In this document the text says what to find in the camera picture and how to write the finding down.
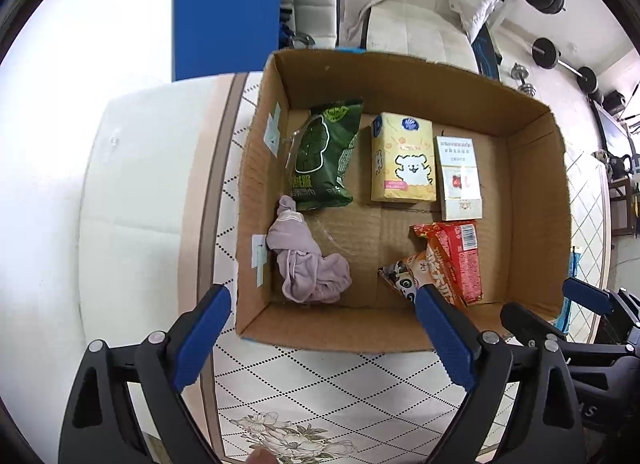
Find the orange panda snack bag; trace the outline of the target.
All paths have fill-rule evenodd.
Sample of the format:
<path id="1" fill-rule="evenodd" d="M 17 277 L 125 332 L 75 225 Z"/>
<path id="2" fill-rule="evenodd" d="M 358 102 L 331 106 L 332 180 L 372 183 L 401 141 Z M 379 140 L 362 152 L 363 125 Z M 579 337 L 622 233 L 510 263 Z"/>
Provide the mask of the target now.
<path id="1" fill-rule="evenodd" d="M 447 303 L 460 309 L 466 307 L 450 260 L 432 247 L 382 267 L 378 274 L 410 302 L 416 301 L 416 292 L 423 285 L 433 284 Z"/>

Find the black blue exercise mat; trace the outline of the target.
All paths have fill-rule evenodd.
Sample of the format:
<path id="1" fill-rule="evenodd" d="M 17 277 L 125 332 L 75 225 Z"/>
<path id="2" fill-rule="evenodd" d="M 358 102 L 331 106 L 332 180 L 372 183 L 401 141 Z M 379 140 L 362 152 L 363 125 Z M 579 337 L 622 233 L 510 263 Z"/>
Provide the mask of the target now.
<path id="1" fill-rule="evenodd" d="M 487 24 L 480 28 L 475 40 L 472 42 L 472 50 L 477 64 L 478 73 L 485 78 L 499 81 L 499 66 L 501 56 L 496 53 Z"/>

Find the red wet wipes pack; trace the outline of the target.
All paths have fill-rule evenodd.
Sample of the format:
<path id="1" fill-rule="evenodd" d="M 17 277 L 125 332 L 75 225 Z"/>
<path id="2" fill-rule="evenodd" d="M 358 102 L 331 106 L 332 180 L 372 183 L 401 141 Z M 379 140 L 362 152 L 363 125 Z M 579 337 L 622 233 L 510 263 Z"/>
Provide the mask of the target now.
<path id="1" fill-rule="evenodd" d="M 475 221 L 440 221 L 412 226 L 426 241 L 426 269 L 436 289 L 454 307 L 464 309 L 483 298 Z"/>

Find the pale purple cloth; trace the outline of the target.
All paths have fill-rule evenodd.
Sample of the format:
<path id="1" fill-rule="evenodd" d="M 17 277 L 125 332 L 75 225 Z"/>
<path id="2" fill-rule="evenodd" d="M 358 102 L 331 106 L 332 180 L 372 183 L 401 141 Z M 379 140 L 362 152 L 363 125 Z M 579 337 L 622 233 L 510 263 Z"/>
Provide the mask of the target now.
<path id="1" fill-rule="evenodd" d="M 279 200 L 266 242 L 276 255 L 282 294 L 293 303 L 334 304 L 352 284 L 346 258 L 338 253 L 322 254 L 289 195 Z"/>

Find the yellow tissue pack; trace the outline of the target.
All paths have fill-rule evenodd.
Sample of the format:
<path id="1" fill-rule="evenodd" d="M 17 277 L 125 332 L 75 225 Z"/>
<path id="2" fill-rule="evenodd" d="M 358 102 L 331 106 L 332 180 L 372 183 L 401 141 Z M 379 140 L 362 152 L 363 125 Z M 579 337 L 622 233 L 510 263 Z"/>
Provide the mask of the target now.
<path id="1" fill-rule="evenodd" d="M 371 124 L 371 200 L 435 202 L 435 151 L 432 122 L 393 112 Z"/>

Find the blue flat board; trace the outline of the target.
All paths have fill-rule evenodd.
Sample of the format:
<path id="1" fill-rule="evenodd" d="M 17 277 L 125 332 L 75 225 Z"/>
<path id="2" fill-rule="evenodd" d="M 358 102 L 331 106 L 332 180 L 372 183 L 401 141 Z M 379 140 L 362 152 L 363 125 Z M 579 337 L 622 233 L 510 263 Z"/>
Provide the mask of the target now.
<path id="1" fill-rule="evenodd" d="M 279 46 L 281 0 L 172 0 L 176 81 L 260 71 Z"/>

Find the blue long snack packet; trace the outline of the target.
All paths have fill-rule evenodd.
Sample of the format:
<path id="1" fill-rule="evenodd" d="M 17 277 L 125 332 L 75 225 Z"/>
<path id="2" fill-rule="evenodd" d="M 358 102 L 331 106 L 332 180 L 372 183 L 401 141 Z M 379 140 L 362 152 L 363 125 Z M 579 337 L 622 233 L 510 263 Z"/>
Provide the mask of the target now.
<path id="1" fill-rule="evenodd" d="M 570 268 L 568 269 L 568 279 L 576 279 L 579 262 L 582 258 L 580 252 L 576 247 L 572 247 L 570 251 Z M 554 322 L 555 328 L 562 331 L 564 334 L 568 332 L 570 328 L 570 306 L 572 306 L 572 298 L 574 297 L 574 291 L 572 287 L 563 288 L 563 305 L 559 317 Z"/>

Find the white red cigarette box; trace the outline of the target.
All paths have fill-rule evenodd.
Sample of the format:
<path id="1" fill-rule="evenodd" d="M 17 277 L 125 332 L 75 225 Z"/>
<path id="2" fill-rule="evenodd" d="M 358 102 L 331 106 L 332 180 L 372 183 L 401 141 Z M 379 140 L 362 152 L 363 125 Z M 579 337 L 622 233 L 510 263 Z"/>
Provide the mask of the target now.
<path id="1" fill-rule="evenodd" d="M 437 136 L 436 147 L 442 219 L 482 219 L 483 199 L 473 140 Z"/>

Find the dark wooden chair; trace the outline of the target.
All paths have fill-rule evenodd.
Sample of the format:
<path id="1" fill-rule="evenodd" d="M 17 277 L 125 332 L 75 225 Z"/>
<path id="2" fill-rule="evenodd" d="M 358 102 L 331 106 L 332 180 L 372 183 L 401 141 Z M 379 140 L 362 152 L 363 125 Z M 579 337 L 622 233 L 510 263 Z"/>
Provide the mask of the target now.
<path id="1" fill-rule="evenodd" d="M 639 236 L 639 185 L 629 175 L 608 183 L 613 237 Z"/>

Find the chrome dumbbell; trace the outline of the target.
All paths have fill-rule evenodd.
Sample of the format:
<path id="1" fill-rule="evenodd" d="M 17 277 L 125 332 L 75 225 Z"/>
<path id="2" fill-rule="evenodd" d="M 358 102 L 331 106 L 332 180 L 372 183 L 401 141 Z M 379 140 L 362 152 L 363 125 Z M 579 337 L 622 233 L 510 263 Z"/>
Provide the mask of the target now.
<path id="1" fill-rule="evenodd" d="M 520 83 L 524 83 L 528 78 L 529 73 L 525 66 L 519 64 L 518 62 L 514 62 L 513 67 L 510 71 L 510 76 L 512 79 L 517 80 Z"/>
<path id="2" fill-rule="evenodd" d="M 518 87 L 518 90 L 519 90 L 521 93 L 523 93 L 523 94 L 525 94 L 525 95 L 527 95 L 527 96 L 529 96 L 529 97 L 535 97 L 535 96 L 536 96 L 536 90 L 535 90 L 535 87 L 533 87 L 533 85 L 532 85 L 532 84 L 530 84 L 530 83 L 522 83 L 522 84 Z"/>

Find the cardboard box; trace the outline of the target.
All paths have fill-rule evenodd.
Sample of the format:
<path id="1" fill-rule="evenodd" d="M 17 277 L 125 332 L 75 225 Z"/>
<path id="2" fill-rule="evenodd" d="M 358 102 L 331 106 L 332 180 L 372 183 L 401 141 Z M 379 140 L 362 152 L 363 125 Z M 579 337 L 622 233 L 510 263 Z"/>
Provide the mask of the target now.
<path id="1" fill-rule="evenodd" d="M 352 203 L 309 213 L 326 254 L 349 263 L 352 284 L 332 305 L 297 305 L 281 292 L 276 262 L 254 247 L 285 193 L 286 154 L 265 143 L 269 124 L 290 137 L 322 104 L 361 99 L 363 115 L 345 185 Z M 388 111 L 429 120 L 436 135 L 472 140 L 483 215 L 476 224 L 482 298 L 466 315 L 501 330 L 500 311 L 517 302 L 541 318 L 559 316 L 570 257 L 565 146 L 551 110 L 485 76 L 420 58 L 341 50 L 280 50 L 266 65 L 239 179 L 235 330 L 254 342 L 309 350 L 407 352 L 431 342 L 412 304 L 378 269 L 419 252 L 416 224 L 438 221 L 438 202 L 371 199 L 371 124 Z"/>

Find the green snack bag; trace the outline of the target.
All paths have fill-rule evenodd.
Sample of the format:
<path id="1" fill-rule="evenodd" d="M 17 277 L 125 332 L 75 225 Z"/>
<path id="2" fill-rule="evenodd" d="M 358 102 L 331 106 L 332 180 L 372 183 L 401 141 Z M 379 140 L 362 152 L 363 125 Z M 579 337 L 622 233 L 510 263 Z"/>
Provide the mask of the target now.
<path id="1" fill-rule="evenodd" d="M 288 195 L 299 212 L 352 203 L 344 179 L 358 139 L 363 100 L 312 107 L 294 139 Z"/>

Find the floor barbell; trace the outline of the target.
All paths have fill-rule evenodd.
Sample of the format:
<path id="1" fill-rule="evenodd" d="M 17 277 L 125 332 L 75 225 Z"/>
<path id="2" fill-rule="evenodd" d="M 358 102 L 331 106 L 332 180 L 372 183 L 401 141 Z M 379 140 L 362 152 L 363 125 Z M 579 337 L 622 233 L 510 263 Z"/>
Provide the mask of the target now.
<path id="1" fill-rule="evenodd" d="M 600 104 L 603 94 L 599 88 L 597 74 L 589 67 L 576 68 L 562 58 L 558 47 L 547 38 L 538 38 L 532 44 L 532 56 L 535 64 L 543 69 L 552 70 L 557 66 L 570 71 L 575 76 L 579 89 L 591 100 Z"/>

